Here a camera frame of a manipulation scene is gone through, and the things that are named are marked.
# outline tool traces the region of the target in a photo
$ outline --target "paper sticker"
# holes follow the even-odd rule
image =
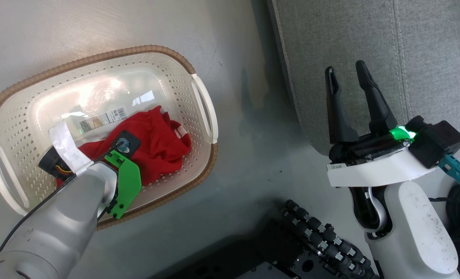
[[[345,168],[347,165],[344,164],[344,163],[341,163],[341,164],[329,164],[329,165],[326,165],[326,169],[327,170],[331,170],[331,169],[340,169],[340,168]]]
[[[187,130],[185,130],[182,126],[178,127],[177,129],[174,130],[176,136],[178,136],[178,138],[183,138],[183,136],[185,136],[187,133]]]
[[[119,109],[108,111],[106,113],[82,120],[79,122],[79,124],[83,134],[106,124],[125,120],[126,118],[128,118],[127,110],[125,107],[121,107]]]

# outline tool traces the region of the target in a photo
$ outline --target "green led light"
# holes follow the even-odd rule
[[[408,139],[412,140],[416,136],[416,133],[409,132],[407,129],[405,129],[404,126],[398,126],[395,129],[391,130],[390,133],[393,135],[393,138],[397,141]]]
[[[416,136],[415,132],[408,131],[405,126],[398,126],[398,128],[403,129],[406,133],[409,134],[409,138],[413,139]]]

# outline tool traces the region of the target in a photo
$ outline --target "teal connector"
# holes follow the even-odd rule
[[[452,155],[445,156],[438,166],[460,184],[460,162]]]

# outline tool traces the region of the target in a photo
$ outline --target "brown woven rim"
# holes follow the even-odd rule
[[[156,46],[156,45],[138,46],[138,47],[135,46],[133,48],[109,51],[109,52],[105,52],[105,53],[101,53],[97,55],[92,55],[86,58],[78,59],[73,62],[69,62],[61,66],[41,72],[40,74],[36,74],[30,78],[25,79],[24,81],[20,81],[19,83],[15,83],[14,85],[6,88],[3,92],[0,93],[0,108],[3,105],[3,103],[12,95],[36,83],[46,80],[47,78],[51,78],[53,76],[57,76],[58,74],[62,74],[64,72],[67,72],[73,69],[77,69],[79,67],[83,67],[86,65],[90,65],[96,62],[101,62],[101,61],[105,61],[105,60],[109,60],[113,58],[123,57],[127,55],[134,55],[134,54],[139,54],[139,53],[162,53],[164,55],[168,55],[169,57],[179,62],[187,70],[189,74],[196,73],[194,67],[188,62],[188,60],[185,59],[185,57],[180,55],[178,52],[172,49],[166,48],[165,46]],[[202,183],[209,176],[209,173],[211,173],[212,168],[214,167],[214,164],[216,163],[217,156],[218,156],[218,144],[217,143],[211,144],[211,153],[209,157],[209,162],[205,166],[202,173],[200,173],[200,175],[196,179],[183,185],[177,190],[171,192],[170,194],[167,194],[153,201],[152,203],[148,203],[139,208],[136,208],[135,210],[126,212],[120,220],[108,219],[108,220],[99,222],[97,224],[97,230],[109,228],[116,224],[120,224],[122,222],[138,217],[146,212],[149,212],[155,208],[160,207],[161,205],[164,205],[165,203],[168,203],[174,200],[175,198],[178,198],[182,194],[187,193],[189,190],[194,189],[196,186]]]
[[[188,182],[187,184],[183,185],[182,187],[176,189],[175,191],[162,196],[161,198],[158,198],[157,200],[153,201],[152,203],[148,203],[146,205],[143,205],[139,208],[136,208],[132,211],[126,212],[121,219],[116,220],[116,219],[108,219],[101,221],[97,224],[97,230],[109,228],[111,226],[123,223],[125,221],[128,221],[130,219],[133,219],[135,217],[138,217],[142,214],[145,214],[151,210],[154,210],[161,205],[164,205],[165,203],[168,203],[170,201],[173,201],[175,198],[178,198],[179,196],[187,193],[188,191],[194,189],[196,186],[198,186],[200,183],[202,183],[208,176],[209,173],[211,173],[212,168],[214,167],[214,164],[216,163],[216,157],[218,157],[218,144],[211,144],[211,153],[209,156],[209,162],[207,162],[207,165],[205,166],[204,170],[200,175],[192,180],[191,182]]]
[[[77,69],[79,67],[83,67],[86,65],[90,65],[96,62],[101,62],[113,58],[123,57],[127,55],[139,54],[139,53],[162,53],[168,55],[169,57],[177,60],[189,74],[195,74],[196,71],[194,67],[188,62],[185,57],[180,55],[178,52],[169,49],[165,46],[156,46],[156,45],[149,45],[149,46],[135,46],[133,48],[109,51],[97,55],[92,55],[86,58],[78,59],[73,62],[69,62],[63,64],[61,66],[49,69],[47,71],[41,72],[40,74],[36,74],[30,78],[27,78],[19,83],[15,83],[14,85],[6,88],[3,92],[0,93],[0,108],[3,103],[12,95],[16,94],[17,92],[24,90],[40,81],[43,81],[47,78],[51,78],[53,76],[57,76],[58,74],[62,74],[64,72]]]

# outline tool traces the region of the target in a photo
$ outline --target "basket handle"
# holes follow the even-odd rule
[[[14,173],[13,169],[10,166],[10,163],[8,161],[8,158],[6,157],[3,149],[0,147],[0,159],[3,163],[4,168],[9,174],[9,177],[11,178],[15,189],[17,190],[17,193],[21,197],[21,200],[23,201],[24,207],[20,205],[20,203],[14,198],[12,191],[10,190],[10,187],[8,183],[6,182],[6,179],[3,176],[3,171],[0,166],[0,192],[5,201],[10,205],[10,207],[16,211],[18,214],[21,215],[26,215],[28,213],[28,210],[26,208],[30,207],[30,203],[28,202],[28,198],[25,195],[25,192],[23,191],[16,174]]]
[[[214,106],[212,104],[211,97],[209,96],[209,92],[207,92],[207,89],[205,88],[205,85],[200,79],[200,77],[198,77],[197,74],[191,74],[191,76],[193,79],[192,86],[194,87],[194,91],[196,91],[196,94],[195,94],[196,101],[200,109],[203,110],[201,111],[201,114],[202,114],[202,120],[204,122],[205,130],[211,138],[211,143],[217,143],[218,142],[218,120],[216,118],[216,111],[214,111]],[[204,102],[207,112],[204,111],[204,106],[202,102]],[[207,115],[209,115],[210,125],[208,125],[206,113]]]

